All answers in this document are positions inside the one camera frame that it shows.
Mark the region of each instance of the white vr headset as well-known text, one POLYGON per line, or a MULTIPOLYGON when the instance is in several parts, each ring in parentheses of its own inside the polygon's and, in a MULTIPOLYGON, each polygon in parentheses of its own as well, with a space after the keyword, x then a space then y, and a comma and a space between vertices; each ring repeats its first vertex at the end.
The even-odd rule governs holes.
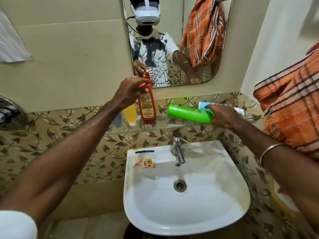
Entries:
POLYGON ((157 2, 151 2, 150 5, 149 0, 145 0, 145 6, 139 6, 136 10, 131 3, 131 8, 139 26, 156 26, 160 22, 160 4, 157 2))

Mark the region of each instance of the mirror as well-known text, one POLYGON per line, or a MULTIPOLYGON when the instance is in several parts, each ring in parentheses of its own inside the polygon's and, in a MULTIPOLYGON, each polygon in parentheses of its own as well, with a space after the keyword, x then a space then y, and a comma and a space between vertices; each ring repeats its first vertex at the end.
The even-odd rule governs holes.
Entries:
POLYGON ((153 87, 210 81, 218 72, 233 0, 123 0, 134 73, 153 87))

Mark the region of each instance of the forearm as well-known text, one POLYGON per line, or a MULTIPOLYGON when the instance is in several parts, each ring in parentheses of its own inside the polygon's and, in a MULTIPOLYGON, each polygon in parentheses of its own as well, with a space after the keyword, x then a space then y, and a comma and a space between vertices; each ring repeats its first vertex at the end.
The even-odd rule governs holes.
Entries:
POLYGON ((41 221, 44 215, 39 211, 50 213, 64 198, 118 112, 116 105, 109 102, 34 161, 17 178, 0 209, 19 210, 41 221))
POLYGON ((187 56, 183 54, 181 51, 177 50, 173 53, 173 62, 174 64, 178 64, 182 70, 186 73, 186 75, 196 74, 196 71, 193 69, 193 66, 189 61, 187 56))
MULTIPOLYGON (((247 121, 231 130, 251 152, 260 157, 278 141, 247 121)), ((263 165, 292 198, 306 219, 319 231, 319 165, 289 146, 277 146, 266 153, 263 165)))

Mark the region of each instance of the faucet handle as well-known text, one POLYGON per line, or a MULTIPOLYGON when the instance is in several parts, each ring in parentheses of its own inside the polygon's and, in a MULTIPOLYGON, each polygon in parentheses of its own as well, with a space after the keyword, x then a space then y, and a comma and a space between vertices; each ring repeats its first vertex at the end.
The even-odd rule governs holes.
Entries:
POLYGON ((181 133, 178 131, 173 132, 173 136, 174 136, 174 142, 180 142, 181 140, 183 140, 185 143, 190 144, 189 141, 181 137, 181 133))

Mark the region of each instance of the chrome wall fixture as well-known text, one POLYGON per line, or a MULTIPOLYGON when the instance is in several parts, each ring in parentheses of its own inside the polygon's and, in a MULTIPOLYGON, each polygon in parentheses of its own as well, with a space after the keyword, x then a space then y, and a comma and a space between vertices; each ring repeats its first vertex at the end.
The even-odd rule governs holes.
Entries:
POLYGON ((27 122, 26 114, 13 101, 0 96, 0 130, 21 129, 27 122))

